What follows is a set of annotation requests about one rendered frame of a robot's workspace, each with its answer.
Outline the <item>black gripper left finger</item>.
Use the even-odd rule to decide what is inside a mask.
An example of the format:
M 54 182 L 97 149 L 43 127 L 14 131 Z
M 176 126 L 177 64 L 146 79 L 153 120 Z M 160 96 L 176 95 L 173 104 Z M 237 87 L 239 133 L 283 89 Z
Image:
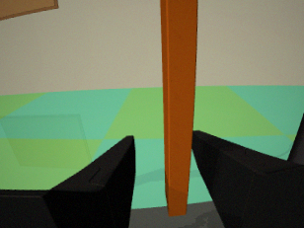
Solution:
M 51 190 L 1 190 L 0 228 L 128 228 L 135 138 L 125 136 Z

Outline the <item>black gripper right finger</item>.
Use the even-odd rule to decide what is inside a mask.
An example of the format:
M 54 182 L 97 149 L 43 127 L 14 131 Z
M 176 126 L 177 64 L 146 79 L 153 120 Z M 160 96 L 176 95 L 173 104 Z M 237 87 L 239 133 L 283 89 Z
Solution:
M 200 130 L 191 151 L 224 228 L 304 228 L 304 165 Z

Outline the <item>orange bar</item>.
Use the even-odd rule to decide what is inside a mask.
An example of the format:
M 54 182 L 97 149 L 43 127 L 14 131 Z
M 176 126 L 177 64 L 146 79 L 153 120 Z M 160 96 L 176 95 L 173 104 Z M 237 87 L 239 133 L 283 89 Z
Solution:
M 195 113 L 197 0 L 161 0 L 165 194 L 168 216 L 187 214 Z

